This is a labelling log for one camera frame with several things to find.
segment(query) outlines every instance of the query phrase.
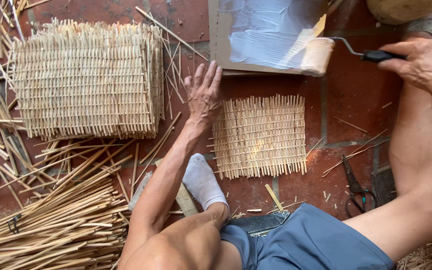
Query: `woven bamboo mat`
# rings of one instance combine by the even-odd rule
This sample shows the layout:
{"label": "woven bamboo mat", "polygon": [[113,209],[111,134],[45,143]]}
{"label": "woven bamboo mat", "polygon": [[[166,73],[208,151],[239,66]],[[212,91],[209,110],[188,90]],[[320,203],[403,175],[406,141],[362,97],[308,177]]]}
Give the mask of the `woven bamboo mat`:
{"label": "woven bamboo mat", "polygon": [[164,119],[162,30],[45,24],[15,41],[13,81],[28,136],[155,138]]}
{"label": "woven bamboo mat", "polygon": [[221,179],[306,172],[303,97],[252,96],[223,105],[213,124]]}

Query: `man's hand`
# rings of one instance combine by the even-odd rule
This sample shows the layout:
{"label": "man's hand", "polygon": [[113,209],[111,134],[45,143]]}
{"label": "man's hand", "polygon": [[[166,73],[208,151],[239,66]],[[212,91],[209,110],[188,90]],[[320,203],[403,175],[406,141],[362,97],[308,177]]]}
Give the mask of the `man's hand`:
{"label": "man's hand", "polygon": [[219,83],[223,75],[223,69],[217,67],[216,61],[209,65],[208,72],[203,80],[205,65],[201,64],[192,77],[184,79],[184,87],[188,94],[189,120],[206,130],[219,115],[223,105],[219,95]]}
{"label": "man's hand", "polygon": [[432,39],[416,38],[384,45],[380,50],[407,55],[407,60],[386,60],[379,63],[379,68],[398,73],[412,85],[432,95]]}

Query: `gray shorts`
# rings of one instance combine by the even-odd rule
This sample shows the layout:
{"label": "gray shorts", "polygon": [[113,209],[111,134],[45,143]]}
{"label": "gray shorts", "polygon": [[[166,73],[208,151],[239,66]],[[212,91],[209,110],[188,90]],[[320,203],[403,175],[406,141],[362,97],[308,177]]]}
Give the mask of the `gray shorts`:
{"label": "gray shorts", "polygon": [[368,238],[313,205],[303,203],[266,236],[235,225],[221,239],[239,251],[243,270],[391,269],[393,261]]}

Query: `leg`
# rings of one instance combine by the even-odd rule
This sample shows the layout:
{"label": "leg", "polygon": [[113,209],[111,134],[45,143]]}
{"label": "leg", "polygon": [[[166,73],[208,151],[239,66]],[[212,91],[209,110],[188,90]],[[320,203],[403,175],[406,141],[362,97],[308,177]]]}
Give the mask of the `leg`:
{"label": "leg", "polygon": [[237,248],[221,241],[219,230],[230,213],[204,156],[195,154],[190,158],[183,183],[205,211],[183,218],[149,238],[122,268],[241,269]]}
{"label": "leg", "polygon": [[225,204],[213,203],[205,212],[183,218],[150,238],[130,261],[141,269],[210,269],[224,247],[224,261],[231,263],[226,269],[234,269],[232,263],[241,268],[236,247],[220,244],[219,230],[228,215]]}
{"label": "leg", "polygon": [[398,261],[432,240],[432,96],[406,82],[389,152],[398,197],[344,223]]}

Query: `foot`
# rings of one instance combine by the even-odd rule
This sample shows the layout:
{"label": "foot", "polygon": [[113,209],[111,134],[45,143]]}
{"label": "foot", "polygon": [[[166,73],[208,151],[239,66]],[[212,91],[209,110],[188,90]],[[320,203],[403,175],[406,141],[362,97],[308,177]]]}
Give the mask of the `foot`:
{"label": "foot", "polygon": [[226,205],[228,212],[229,206],[226,198],[219,187],[218,181],[209,167],[205,157],[201,154],[194,154],[189,159],[188,167],[184,173],[183,183],[189,192],[202,205],[204,211],[216,202]]}

